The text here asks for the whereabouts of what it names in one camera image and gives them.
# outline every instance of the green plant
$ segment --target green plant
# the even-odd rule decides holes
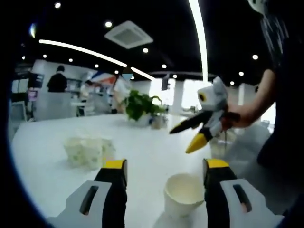
[[[131,90],[129,97],[123,100],[129,119],[138,121],[144,114],[153,116],[165,112],[165,109],[152,103],[153,99],[161,101],[158,96],[149,97],[147,94],[140,94],[137,90]]]

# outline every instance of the ceiling vent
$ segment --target ceiling vent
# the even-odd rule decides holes
[[[147,33],[131,21],[126,21],[114,27],[104,37],[125,49],[153,42],[153,39]]]

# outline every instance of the led strip light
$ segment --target led strip light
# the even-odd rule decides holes
[[[123,63],[121,61],[118,61],[117,59],[111,58],[109,56],[105,56],[103,54],[100,54],[100,53],[97,53],[97,52],[94,52],[94,51],[91,51],[91,50],[88,50],[88,49],[85,49],[83,47],[77,47],[77,46],[74,46],[74,45],[65,44],[65,43],[52,41],[52,40],[46,40],[46,39],[40,39],[39,43],[40,44],[50,44],[50,45],[55,45],[55,46],[60,46],[60,47],[64,47],[64,48],[73,49],[73,50],[76,50],[76,51],[81,51],[81,52],[87,53],[89,55],[96,56],[98,58],[102,58],[102,59],[107,60],[109,62],[115,63],[115,64],[117,64],[121,67],[127,67],[127,65],[125,63]],[[149,80],[154,80],[155,79],[155,77],[152,77],[151,75],[149,75],[149,74],[147,74],[147,73],[145,73],[145,72],[143,72],[139,69],[136,69],[135,67],[131,67],[131,69],[135,73],[137,73],[137,74],[139,74],[143,77],[146,77]]]
[[[193,14],[196,32],[199,37],[200,58],[203,69],[203,81],[208,82],[208,64],[207,64],[207,45],[203,18],[200,13],[200,5],[198,0],[189,0],[190,8]]]

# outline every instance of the person in black shirt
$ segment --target person in black shirt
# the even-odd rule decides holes
[[[63,93],[65,91],[67,88],[67,78],[63,75],[64,71],[64,66],[57,68],[57,73],[51,77],[47,84],[49,92]]]
[[[295,202],[297,195],[304,192],[301,132],[304,47],[303,25],[300,24],[303,20],[299,19],[303,13],[301,6],[295,5],[301,1],[248,2],[263,15],[261,28],[273,64],[265,70],[253,102],[228,105],[228,110],[239,113],[241,120],[236,123],[223,119],[222,124],[225,130],[248,127],[275,102],[274,132],[243,178],[265,196],[268,207],[275,214],[282,214]]]

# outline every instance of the white round table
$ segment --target white round table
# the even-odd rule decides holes
[[[120,114],[23,123],[12,142],[12,157],[38,210],[46,218],[56,217],[64,210],[67,197],[86,180],[94,180],[99,171],[71,168],[62,142],[82,130],[112,137],[116,158],[128,160],[126,228],[207,227],[205,203],[194,211],[191,222],[174,223],[163,213],[167,179],[180,172],[202,178],[202,160],[211,156],[209,145],[186,154],[196,131],[169,135],[182,117],[168,118],[168,129],[160,130],[131,127]]]

